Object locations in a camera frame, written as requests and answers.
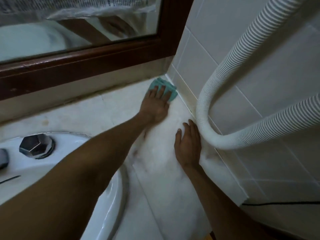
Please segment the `green cloth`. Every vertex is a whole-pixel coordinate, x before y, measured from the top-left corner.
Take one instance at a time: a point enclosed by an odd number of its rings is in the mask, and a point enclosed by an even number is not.
[[[178,95],[177,93],[177,87],[172,85],[170,82],[161,79],[160,77],[158,77],[157,79],[155,79],[151,84],[148,90],[152,90],[154,89],[155,86],[158,86],[158,91],[161,89],[161,86],[165,86],[165,91],[163,94],[166,94],[166,92],[171,91],[171,96],[168,100],[168,102],[171,102],[172,100],[174,100],[176,98],[176,96]]]

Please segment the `stain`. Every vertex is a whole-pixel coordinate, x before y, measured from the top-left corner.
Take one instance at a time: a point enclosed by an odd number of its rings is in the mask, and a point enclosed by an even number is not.
[[[47,126],[47,125],[49,125],[49,120],[44,120],[44,121],[42,121],[42,123],[41,123],[43,126]]]

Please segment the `drain hose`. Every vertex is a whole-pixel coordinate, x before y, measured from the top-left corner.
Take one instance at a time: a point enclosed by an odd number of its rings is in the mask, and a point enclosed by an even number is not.
[[[229,135],[217,134],[208,120],[210,102],[218,89],[304,1],[269,0],[202,88],[196,107],[197,125],[204,139],[215,148],[243,148],[320,123],[319,94]]]

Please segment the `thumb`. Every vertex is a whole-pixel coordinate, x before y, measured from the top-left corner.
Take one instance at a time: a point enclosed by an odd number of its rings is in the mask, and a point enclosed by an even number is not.
[[[176,140],[174,142],[174,147],[177,147],[181,143],[181,129],[178,129],[176,133]]]

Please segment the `sink basin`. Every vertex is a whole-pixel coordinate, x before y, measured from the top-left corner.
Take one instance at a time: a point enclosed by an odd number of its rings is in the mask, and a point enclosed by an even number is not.
[[[89,136],[76,133],[45,134],[56,145],[52,154],[44,159],[37,160],[20,153],[22,137],[0,143],[0,148],[7,150],[10,159],[8,167],[0,170],[0,205],[38,181],[66,155],[90,139]],[[118,170],[99,197],[81,240],[107,240],[113,237],[125,206],[126,182],[125,171]]]

